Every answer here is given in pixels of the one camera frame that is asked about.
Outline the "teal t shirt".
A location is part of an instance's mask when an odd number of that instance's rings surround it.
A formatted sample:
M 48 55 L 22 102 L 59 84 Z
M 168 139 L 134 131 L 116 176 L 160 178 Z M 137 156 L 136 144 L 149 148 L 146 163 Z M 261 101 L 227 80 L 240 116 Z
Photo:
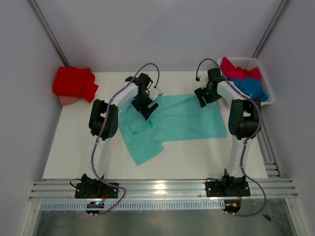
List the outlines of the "teal t shirt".
M 131 103 L 119 113 L 119 129 L 126 148 L 136 165 L 163 151 L 162 143 L 225 138 L 227 130 L 217 102 L 204 108 L 194 94 L 157 98 L 158 107 L 148 119 Z

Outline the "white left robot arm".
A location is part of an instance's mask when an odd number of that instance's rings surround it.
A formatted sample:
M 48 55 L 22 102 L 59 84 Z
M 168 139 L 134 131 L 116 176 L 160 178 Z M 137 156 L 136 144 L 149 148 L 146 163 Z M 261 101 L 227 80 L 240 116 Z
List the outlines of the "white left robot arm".
M 109 185 L 103 183 L 106 145 L 115 136 L 119 127 L 119 109 L 131 102 L 132 107 L 139 115 L 148 120 L 153 111 L 158 107 L 154 102 L 161 92 L 154 88 L 151 92 L 149 86 L 152 79 L 144 73 L 137 77 L 125 79 L 124 86 L 111 98 L 106 100 L 96 99 L 93 102 L 89 129 L 95 137 L 93 143 L 91 163 L 81 177 L 81 182 L 76 185 L 75 198 L 102 198 L 116 199 L 118 197 L 117 183 Z

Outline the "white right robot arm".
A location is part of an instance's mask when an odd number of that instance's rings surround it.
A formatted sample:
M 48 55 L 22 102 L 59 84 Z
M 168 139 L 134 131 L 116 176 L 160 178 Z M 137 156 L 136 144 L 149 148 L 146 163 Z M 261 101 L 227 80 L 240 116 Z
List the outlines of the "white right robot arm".
M 212 68 L 206 74 L 196 75 L 200 85 L 194 93 L 201 107 L 223 98 L 230 105 L 228 130 L 232 136 L 229 162 L 220 180 L 205 181 L 207 197 L 248 197 L 249 177 L 245 165 L 249 148 L 261 127 L 261 103 L 244 95 L 232 81 L 226 80 L 220 69 Z

